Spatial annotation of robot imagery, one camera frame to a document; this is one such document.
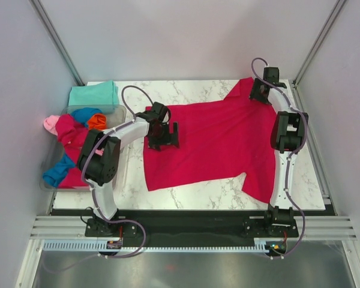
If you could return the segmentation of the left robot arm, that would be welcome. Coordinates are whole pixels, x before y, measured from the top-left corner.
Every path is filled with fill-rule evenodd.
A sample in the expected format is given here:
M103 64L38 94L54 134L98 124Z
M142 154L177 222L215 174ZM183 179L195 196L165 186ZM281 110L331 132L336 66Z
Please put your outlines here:
M146 138L148 148L160 151L164 146L179 147L178 124L173 123L170 109L154 102L150 109L138 113L130 122L117 127L88 132L81 148L77 168L87 183L94 203L95 215L100 217L99 229L107 236L119 231L115 218L118 207L113 195L113 179L118 172L121 151L135 140Z

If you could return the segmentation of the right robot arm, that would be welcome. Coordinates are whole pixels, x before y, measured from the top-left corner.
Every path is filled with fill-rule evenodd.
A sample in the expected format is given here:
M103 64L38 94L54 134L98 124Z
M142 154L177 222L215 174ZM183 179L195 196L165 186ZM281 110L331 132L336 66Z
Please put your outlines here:
M276 159L274 190L262 225L267 235L277 236L296 228L293 172L307 140L308 115L298 110L284 92L287 86L280 82L279 68L266 64L262 77L254 75L250 100L271 105L277 114L271 131L271 148Z

